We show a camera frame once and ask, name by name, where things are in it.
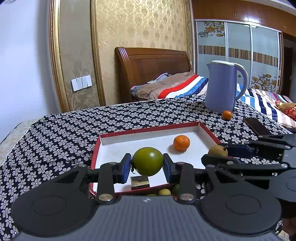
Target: sliding wardrobe door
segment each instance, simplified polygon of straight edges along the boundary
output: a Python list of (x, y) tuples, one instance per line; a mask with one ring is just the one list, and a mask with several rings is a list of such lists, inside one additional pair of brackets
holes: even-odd
[(209, 70), (207, 64), (212, 60), (226, 60), (224, 22), (197, 21), (197, 42), (197, 74), (208, 78)]
[[(248, 73), (248, 87), (251, 74), (251, 31), (250, 25), (227, 23), (228, 61), (241, 64)], [(237, 82), (243, 83), (243, 77), (237, 72)]]
[(275, 30), (252, 26), (253, 64), (251, 87), (276, 92), (279, 43)]

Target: light switch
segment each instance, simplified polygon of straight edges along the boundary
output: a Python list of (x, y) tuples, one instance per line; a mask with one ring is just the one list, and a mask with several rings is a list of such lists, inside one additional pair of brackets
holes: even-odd
[(82, 78), (79, 77), (76, 79), (77, 80), (77, 86), (78, 86), (78, 89), (81, 90), (83, 89), (83, 86), (82, 86)]
[(86, 76), (86, 81), (87, 81), (87, 87), (92, 86), (91, 76), (90, 75)]
[(72, 84), (73, 91), (79, 90), (76, 79), (71, 80), (71, 84)]
[(82, 87), (87, 88), (87, 76), (82, 77)]

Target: black and white floral tablecloth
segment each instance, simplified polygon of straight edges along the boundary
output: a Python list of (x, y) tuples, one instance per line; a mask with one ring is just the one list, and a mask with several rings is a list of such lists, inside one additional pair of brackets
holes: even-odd
[[(0, 238), (9, 240), (18, 232), (10, 215), (13, 201), (78, 164), (90, 165), (96, 140), (102, 133), (202, 121), (221, 142), (244, 143), (257, 139), (243, 123), (245, 117), (256, 117), (273, 134), (288, 133), (243, 102), (237, 103), (233, 118), (224, 121), (220, 114), (205, 108), (204, 100), (202, 95), (98, 107), (49, 115), (34, 123), (0, 167)], [(259, 158), (242, 161), (272, 163)], [(205, 192), (202, 184), (197, 188), (201, 194)]]

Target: electric kettle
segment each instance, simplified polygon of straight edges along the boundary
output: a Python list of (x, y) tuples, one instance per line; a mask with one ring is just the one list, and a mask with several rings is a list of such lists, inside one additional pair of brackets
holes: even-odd
[[(237, 63), (213, 60), (207, 64), (210, 77), (207, 84), (205, 106), (214, 112), (233, 111), (235, 103), (247, 89), (248, 73)], [(237, 71), (243, 76), (243, 88), (237, 95)]]

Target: wooden headboard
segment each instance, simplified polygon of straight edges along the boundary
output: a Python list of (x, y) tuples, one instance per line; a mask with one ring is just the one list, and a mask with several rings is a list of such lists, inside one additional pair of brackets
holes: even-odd
[(131, 87), (143, 85), (163, 73), (189, 72), (191, 64), (185, 51), (116, 47), (119, 58), (119, 88), (122, 103), (132, 102)]

